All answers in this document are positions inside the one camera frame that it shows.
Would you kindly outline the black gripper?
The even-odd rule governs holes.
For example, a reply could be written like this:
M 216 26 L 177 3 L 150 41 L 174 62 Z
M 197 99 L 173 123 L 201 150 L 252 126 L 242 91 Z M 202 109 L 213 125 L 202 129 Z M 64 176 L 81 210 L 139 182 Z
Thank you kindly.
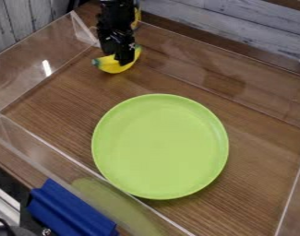
M 101 0 L 97 33 L 105 55 L 115 54 L 119 65 L 134 60 L 134 0 Z

